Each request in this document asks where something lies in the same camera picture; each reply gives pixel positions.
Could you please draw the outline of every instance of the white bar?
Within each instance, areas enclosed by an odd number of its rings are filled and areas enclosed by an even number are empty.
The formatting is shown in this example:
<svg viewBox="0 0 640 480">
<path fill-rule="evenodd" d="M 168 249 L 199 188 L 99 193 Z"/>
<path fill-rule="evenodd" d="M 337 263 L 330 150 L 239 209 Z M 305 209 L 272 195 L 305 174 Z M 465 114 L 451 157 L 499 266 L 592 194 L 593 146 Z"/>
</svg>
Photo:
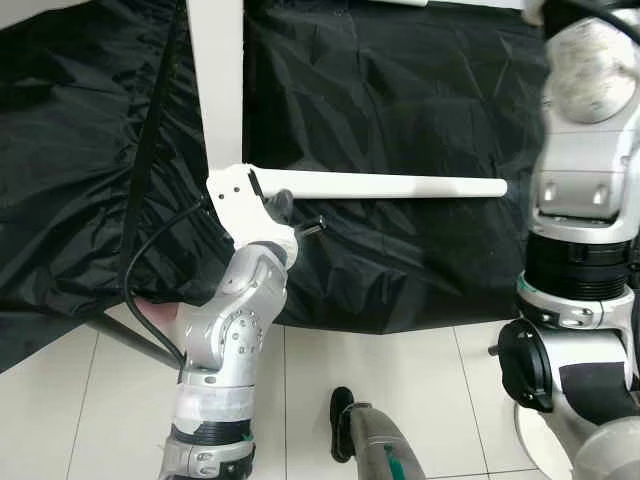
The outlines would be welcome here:
<svg viewBox="0 0 640 480">
<path fill-rule="evenodd" d="M 307 172 L 251 167 L 265 197 L 287 189 L 294 198 L 502 197 L 507 182 L 494 178 L 414 177 L 364 173 Z"/>
<path fill-rule="evenodd" d="M 209 170 L 242 163 L 242 0 L 188 0 Z"/>
</svg>

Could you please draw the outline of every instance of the black cloth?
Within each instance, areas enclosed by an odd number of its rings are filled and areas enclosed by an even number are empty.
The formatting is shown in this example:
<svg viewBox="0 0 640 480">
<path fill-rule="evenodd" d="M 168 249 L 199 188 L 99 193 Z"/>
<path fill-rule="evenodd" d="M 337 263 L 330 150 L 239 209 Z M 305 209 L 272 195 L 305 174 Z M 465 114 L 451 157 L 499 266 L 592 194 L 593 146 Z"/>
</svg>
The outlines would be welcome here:
<svg viewBox="0 0 640 480">
<path fill-rule="evenodd" d="M 246 7 L 247 161 L 509 182 L 503 199 L 296 201 L 294 221 L 323 214 L 328 230 L 301 244 L 278 322 L 387 333 L 513 316 L 544 137 L 540 32 L 487 7 Z M 77 325 L 121 302 L 135 249 L 206 178 L 182 1 L 96 0 L 0 32 L 0 357 L 51 340 L 25 318 Z M 231 253 L 195 215 L 132 285 L 201 304 Z"/>
</svg>

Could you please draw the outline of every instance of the white tile floor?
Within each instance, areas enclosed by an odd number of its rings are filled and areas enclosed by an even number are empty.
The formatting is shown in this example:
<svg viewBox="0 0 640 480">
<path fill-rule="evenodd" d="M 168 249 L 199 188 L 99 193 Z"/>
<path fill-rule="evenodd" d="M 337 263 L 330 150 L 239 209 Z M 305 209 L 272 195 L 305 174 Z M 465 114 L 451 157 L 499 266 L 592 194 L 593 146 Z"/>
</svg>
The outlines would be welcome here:
<svg viewBox="0 0 640 480">
<path fill-rule="evenodd" d="M 141 331 L 123 308 L 113 312 Z M 519 446 L 513 404 L 486 353 L 501 325 L 387 336 L 274 326 L 252 478 L 355 479 L 353 461 L 329 454 L 329 397 L 347 385 L 394 419 L 429 478 L 544 480 Z M 0 478 L 155 479 L 174 385 L 168 367 L 78 328 L 0 375 Z"/>
</svg>

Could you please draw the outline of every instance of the black fabric backdrop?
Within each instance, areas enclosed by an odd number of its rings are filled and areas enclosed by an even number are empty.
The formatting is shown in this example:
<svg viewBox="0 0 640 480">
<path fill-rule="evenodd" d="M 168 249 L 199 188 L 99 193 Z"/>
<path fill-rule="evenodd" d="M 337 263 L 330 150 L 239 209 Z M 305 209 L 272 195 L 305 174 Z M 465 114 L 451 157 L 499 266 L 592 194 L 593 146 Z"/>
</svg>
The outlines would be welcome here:
<svg viewBox="0 0 640 480">
<path fill-rule="evenodd" d="M 278 322 L 514 316 L 544 136 L 539 32 L 513 10 L 318 0 L 249 1 L 245 35 L 246 161 L 509 182 L 503 199 L 296 201 L 296 221 L 329 228 L 301 245 Z M 135 248 L 205 191 L 193 69 L 176 0 L 96 0 L 0 32 L 0 369 L 121 302 Z M 193 216 L 133 285 L 199 304 L 231 253 Z"/>
</svg>

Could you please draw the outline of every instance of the black shoe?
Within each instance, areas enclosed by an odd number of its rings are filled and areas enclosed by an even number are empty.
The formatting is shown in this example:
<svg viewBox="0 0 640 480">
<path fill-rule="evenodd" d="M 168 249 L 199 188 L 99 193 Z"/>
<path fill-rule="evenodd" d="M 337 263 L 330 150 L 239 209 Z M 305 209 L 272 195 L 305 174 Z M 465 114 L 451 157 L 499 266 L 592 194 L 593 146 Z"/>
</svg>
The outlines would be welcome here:
<svg viewBox="0 0 640 480">
<path fill-rule="evenodd" d="M 331 456 L 336 462 L 346 463 L 355 454 L 351 440 L 350 412 L 347 407 L 353 405 L 351 390 L 338 387 L 331 395 L 329 421 L 331 422 Z"/>
</svg>

